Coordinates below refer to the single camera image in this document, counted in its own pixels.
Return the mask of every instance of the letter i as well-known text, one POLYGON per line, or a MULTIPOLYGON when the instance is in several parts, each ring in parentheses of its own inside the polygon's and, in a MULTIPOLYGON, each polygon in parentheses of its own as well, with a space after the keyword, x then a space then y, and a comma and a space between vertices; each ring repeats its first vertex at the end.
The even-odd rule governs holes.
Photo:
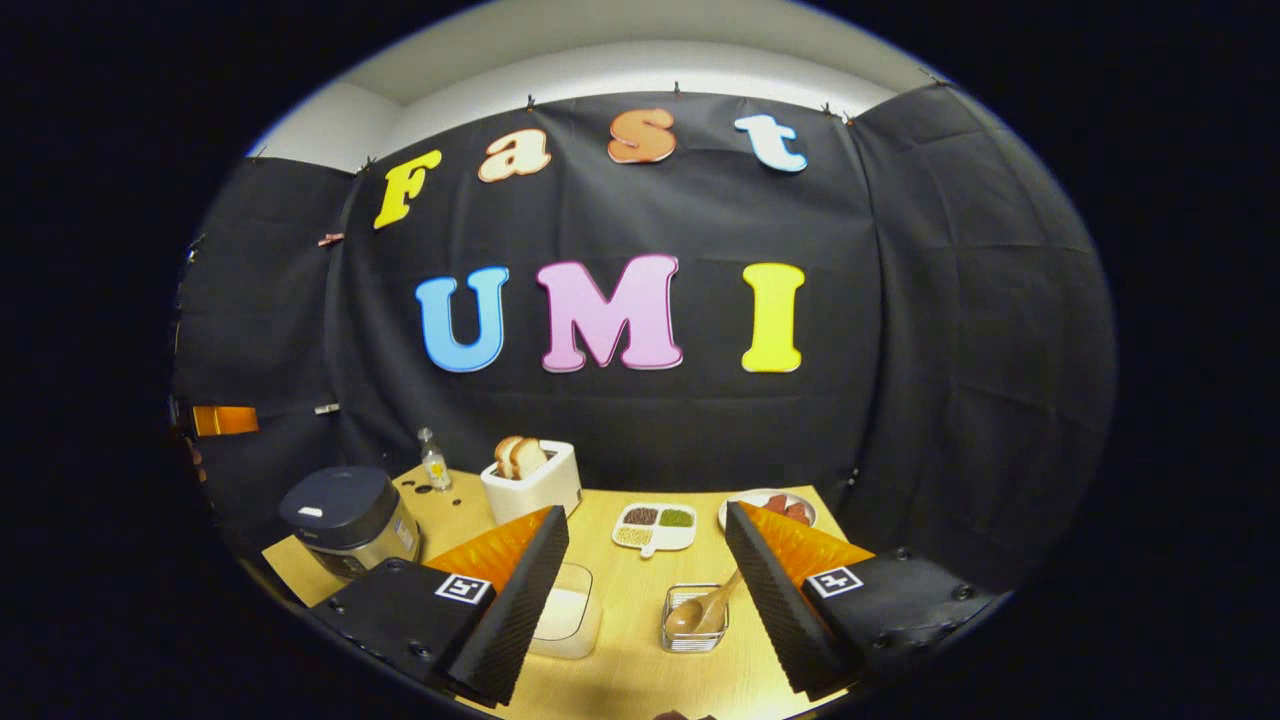
POLYGON ((751 348, 742 354, 749 373, 790 373, 800 366, 795 338, 796 290, 804 270, 782 263, 756 263, 742 270, 742 279, 755 291, 755 320, 751 348))

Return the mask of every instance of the screw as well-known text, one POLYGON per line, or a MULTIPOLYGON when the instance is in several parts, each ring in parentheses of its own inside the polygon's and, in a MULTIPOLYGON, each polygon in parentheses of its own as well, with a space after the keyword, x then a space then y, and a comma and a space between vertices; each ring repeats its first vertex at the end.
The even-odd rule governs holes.
POLYGON ((419 641, 408 641, 408 651, 413 655, 421 657, 422 660, 431 659, 431 651, 425 644, 419 641))

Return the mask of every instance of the black border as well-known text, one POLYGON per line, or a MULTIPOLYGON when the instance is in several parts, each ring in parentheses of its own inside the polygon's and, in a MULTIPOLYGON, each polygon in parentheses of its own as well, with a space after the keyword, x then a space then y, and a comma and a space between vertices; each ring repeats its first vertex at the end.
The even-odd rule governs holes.
MULTIPOLYGON (((37 436, 15 477, 40 493, 15 518, 19 714, 421 715, 289 621, 206 525, 164 434, 165 336, 182 249, 236 159, 324 81, 458 5, 175 8, 41 3, 6 22, 19 115, 8 263, 32 393, 12 407, 37 436)), ((1265 179, 1270 141, 1248 133, 1268 63, 1245 55, 1263 23, 1230 10, 913 0, 849 13, 1042 156, 1098 243, 1121 337, 1112 441, 1070 537, 931 673, 850 716, 1187 716, 1208 691, 1228 693, 1217 716, 1260 714, 1258 641, 1228 623, 1261 605, 1229 583, 1258 573, 1262 436, 1228 423, 1261 404, 1251 383, 1228 384, 1249 378, 1262 318, 1251 281, 1267 236, 1236 192, 1265 179), (1193 340, 1202 324, 1212 340, 1193 340)))

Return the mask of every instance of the orange object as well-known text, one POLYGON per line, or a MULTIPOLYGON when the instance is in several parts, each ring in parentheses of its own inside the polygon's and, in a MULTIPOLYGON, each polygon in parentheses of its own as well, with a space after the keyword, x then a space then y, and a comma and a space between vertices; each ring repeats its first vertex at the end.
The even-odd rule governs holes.
POLYGON ((430 560, 426 566, 489 580, 494 592, 502 593, 550 510, 548 505, 498 525, 430 560))
POLYGON ((252 407, 197 405, 191 409, 191 414, 196 423, 196 434, 200 437, 234 436, 259 430, 257 410, 252 407))
POLYGON ((810 575, 876 557, 876 553, 810 528, 808 523, 771 512, 750 502, 739 502, 739 506, 750 518, 797 591, 810 575))
POLYGON ((676 136, 667 131, 676 118, 662 108, 627 110, 609 124, 608 154, 614 163, 657 163, 676 150, 676 136))

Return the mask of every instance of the rice cooker lid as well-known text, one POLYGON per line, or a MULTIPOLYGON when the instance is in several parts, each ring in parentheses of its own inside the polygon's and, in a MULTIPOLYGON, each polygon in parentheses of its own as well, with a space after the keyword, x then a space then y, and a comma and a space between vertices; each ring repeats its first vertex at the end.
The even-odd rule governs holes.
POLYGON ((280 518, 312 547, 365 544, 390 521, 399 493, 385 470, 325 468, 307 475, 280 501, 280 518))

